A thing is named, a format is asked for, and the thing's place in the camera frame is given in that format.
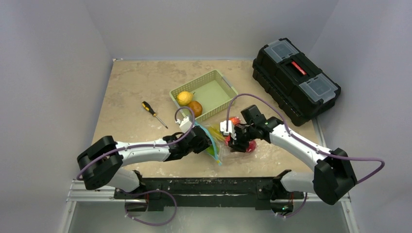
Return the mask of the yellow fake pepper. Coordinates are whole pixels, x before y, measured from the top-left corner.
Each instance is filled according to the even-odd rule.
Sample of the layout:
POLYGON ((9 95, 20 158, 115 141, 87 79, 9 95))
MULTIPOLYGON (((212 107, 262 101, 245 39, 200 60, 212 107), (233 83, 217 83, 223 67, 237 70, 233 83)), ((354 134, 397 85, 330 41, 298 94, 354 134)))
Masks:
POLYGON ((225 141, 225 137, 222 135, 222 133, 218 129, 215 129, 214 127, 210 126, 208 127, 208 131, 215 140, 225 141))

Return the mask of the clear zip top bag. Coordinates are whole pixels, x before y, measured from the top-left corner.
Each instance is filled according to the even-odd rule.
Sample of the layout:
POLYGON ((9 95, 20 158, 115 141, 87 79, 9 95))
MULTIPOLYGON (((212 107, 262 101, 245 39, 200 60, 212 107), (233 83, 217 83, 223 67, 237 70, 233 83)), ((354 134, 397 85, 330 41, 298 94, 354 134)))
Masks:
POLYGON ((225 141, 218 141, 215 140, 212 135, 209 133, 208 131, 208 127, 214 127, 215 129, 219 129, 219 123, 199 123, 198 121, 195 122, 195 126, 199 126, 201 127, 206 134, 209 136, 209 138, 212 141, 212 146, 214 147, 214 151, 215 151, 215 155, 209 155, 206 150, 203 151, 203 153, 209 155, 211 158, 213 158, 215 160, 215 162, 221 166, 223 164, 223 160, 225 158, 229 157, 229 154, 231 153, 230 151, 230 147, 228 146, 228 142, 229 142, 229 136, 224 136, 225 137, 225 141))

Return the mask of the brown fake kiwi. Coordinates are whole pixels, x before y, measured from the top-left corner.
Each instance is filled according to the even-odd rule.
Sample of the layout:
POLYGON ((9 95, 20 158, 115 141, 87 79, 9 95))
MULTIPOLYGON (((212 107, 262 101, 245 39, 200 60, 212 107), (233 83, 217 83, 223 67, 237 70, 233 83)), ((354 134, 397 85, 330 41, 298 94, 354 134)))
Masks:
POLYGON ((193 111, 195 117, 199 117, 203 113, 203 107, 201 103, 199 103, 198 101, 195 101, 195 100, 191 101, 188 104, 188 107, 193 111))

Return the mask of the yellow fake lemon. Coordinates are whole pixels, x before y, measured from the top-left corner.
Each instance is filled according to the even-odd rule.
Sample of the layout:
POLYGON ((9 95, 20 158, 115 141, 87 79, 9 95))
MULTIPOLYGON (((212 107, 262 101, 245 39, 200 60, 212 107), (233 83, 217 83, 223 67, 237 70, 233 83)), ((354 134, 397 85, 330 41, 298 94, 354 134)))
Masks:
POLYGON ((180 106, 188 105, 193 99, 193 93, 182 91, 176 96, 176 101, 180 106))

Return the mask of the green fake lime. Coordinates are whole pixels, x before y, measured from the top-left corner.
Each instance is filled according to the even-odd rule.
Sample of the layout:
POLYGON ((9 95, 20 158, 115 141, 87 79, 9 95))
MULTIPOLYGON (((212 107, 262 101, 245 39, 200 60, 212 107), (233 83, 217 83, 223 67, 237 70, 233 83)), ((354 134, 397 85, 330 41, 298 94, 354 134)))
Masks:
POLYGON ((206 149, 206 152, 207 152, 209 155, 212 155, 212 156, 215 155, 215 151, 214 151, 214 147, 213 147, 213 146, 208 147, 208 148, 206 149))

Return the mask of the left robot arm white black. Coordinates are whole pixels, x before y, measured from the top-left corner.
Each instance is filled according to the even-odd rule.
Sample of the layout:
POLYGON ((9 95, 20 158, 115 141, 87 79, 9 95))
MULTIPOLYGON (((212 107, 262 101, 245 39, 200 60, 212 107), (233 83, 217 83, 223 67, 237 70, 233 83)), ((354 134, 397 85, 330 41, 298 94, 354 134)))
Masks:
POLYGON ((142 143, 115 141, 108 135, 99 139, 77 157, 80 174, 87 190, 111 186, 126 191, 134 199, 143 196, 141 174, 124 166, 144 162, 180 160, 190 153, 201 153, 212 145, 203 129, 195 126, 186 133, 177 132, 158 140, 142 143))

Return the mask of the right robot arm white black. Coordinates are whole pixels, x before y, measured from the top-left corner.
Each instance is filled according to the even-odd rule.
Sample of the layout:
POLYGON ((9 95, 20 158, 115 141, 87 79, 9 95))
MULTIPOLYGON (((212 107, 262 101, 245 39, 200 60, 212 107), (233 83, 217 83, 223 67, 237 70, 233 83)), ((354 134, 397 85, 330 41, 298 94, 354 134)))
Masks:
POLYGON ((229 137, 234 152, 246 152, 249 143, 259 139, 278 146, 302 161, 310 172, 285 170, 274 178, 272 198, 283 198, 291 192, 316 194, 324 203, 334 205, 356 184, 357 178, 347 153, 337 148, 322 147, 289 129, 276 118, 266 118, 256 105, 241 112, 245 122, 234 124, 226 119, 220 132, 229 137))

